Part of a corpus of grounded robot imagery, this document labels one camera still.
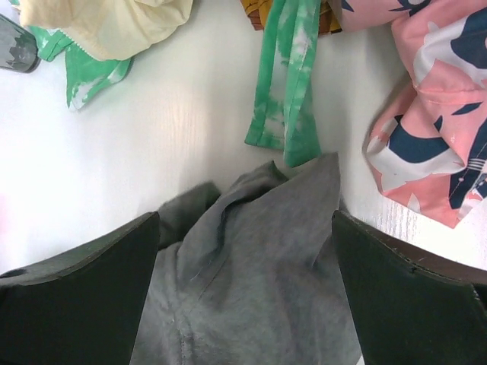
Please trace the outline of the grey cloth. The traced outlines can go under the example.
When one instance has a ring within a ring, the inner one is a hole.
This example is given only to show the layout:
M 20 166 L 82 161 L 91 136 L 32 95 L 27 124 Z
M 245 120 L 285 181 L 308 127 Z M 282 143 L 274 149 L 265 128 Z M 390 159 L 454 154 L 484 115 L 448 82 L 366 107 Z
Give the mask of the grey cloth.
M 132 363 L 357 363 L 331 240 L 339 200 L 339 159 L 325 154 L 293 178 L 266 163 L 160 206 Z

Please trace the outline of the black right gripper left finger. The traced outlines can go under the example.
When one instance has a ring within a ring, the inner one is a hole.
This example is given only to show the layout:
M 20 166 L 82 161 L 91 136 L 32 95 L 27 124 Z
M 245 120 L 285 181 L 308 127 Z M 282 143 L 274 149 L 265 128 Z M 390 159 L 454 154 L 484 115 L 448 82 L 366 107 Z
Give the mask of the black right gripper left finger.
M 3 364 L 128 364 L 158 251 L 156 212 L 1 276 Z

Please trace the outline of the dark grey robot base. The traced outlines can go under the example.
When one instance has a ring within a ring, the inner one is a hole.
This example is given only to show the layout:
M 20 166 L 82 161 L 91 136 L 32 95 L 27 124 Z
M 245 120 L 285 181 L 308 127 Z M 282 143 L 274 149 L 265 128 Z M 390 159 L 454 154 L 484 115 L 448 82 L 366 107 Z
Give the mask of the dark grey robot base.
M 1 15 L 1 69 L 30 73 L 39 64 L 37 42 L 33 34 Z

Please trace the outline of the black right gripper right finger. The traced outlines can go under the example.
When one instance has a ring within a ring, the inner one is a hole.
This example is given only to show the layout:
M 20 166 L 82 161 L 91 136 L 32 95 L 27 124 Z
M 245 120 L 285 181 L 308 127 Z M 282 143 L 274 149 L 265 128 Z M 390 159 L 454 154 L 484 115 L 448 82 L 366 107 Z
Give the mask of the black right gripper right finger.
M 484 364 L 486 272 L 343 212 L 333 242 L 366 364 Z

